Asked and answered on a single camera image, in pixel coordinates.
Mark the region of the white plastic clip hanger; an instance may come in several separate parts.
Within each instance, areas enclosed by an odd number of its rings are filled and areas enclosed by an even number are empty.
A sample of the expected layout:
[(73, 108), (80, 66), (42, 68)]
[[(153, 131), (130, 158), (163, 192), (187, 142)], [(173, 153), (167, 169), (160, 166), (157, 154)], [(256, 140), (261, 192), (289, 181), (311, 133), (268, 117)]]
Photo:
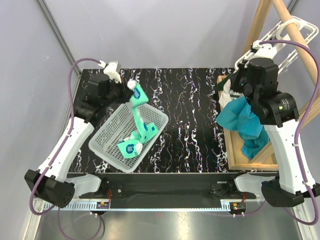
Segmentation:
[[(293, 35), (289, 34), (288, 27), (297, 27), (297, 30), (302, 33), (305, 31), (306, 35), (303, 36), (303, 40), (298, 41), (293, 39)], [(257, 39), (255, 41), (259, 41), (260, 45), (266, 46), (266, 44), (271, 44), (272, 47), (277, 49), (277, 54), (275, 57), (289, 45), (289, 43), (296, 43), (300, 45), (309, 44), (318, 34), (320, 33), (319, 28), (297, 16), (292, 16), (290, 20), (286, 20), (285, 22), (279, 21), (271, 30), (269, 30), (261, 39)], [(250, 44), (249, 50), (246, 51), (234, 64), (234, 70), (238, 69), (238, 65), (240, 63), (247, 62), (246, 66), (248, 66), (249, 57), (252, 56), (251, 46)]]

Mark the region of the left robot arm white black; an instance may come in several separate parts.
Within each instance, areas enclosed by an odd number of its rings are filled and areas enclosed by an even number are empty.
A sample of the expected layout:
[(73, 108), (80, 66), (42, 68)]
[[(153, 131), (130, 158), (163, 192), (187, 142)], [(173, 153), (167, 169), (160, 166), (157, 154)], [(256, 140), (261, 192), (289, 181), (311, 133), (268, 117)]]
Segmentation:
[(68, 178), (69, 168), (86, 139), (106, 115), (111, 104), (124, 104), (134, 94), (137, 81), (112, 80), (101, 73), (88, 81), (71, 113), (68, 125), (47, 159), (37, 168), (29, 169), (24, 179), (31, 190), (31, 198), (37, 197), (64, 208), (73, 198), (92, 193), (103, 198), (108, 193), (106, 181), (96, 173)]

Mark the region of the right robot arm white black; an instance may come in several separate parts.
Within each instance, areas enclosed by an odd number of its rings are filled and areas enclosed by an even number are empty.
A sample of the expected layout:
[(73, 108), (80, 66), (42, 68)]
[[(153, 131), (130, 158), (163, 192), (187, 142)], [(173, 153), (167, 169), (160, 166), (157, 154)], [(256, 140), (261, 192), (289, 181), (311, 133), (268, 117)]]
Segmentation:
[(252, 58), (239, 64), (231, 80), (231, 88), (244, 95), (267, 132), (278, 176), (241, 174), (227, 185), (227, 192), (235, 199), (248, 192), (263, 196), (273, 207), (292, 208), (311, 196), (307, 186), (319, 196), (320, 185), (311, 176), (306, 158), (301, 158), (302, 164), (297, 158), (295, 132), (299, 111), (294, 97), (278, 90), (278, 71), (272, 59)]

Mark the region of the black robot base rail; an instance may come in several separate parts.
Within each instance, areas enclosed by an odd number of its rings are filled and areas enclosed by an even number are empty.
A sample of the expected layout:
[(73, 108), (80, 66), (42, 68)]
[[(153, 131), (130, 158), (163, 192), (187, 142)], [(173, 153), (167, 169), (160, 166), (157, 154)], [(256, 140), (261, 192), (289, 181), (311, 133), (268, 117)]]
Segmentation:
[(210, 209), (232, 199), (226, 183), (238, 173), (104, 173), (111, 209)]

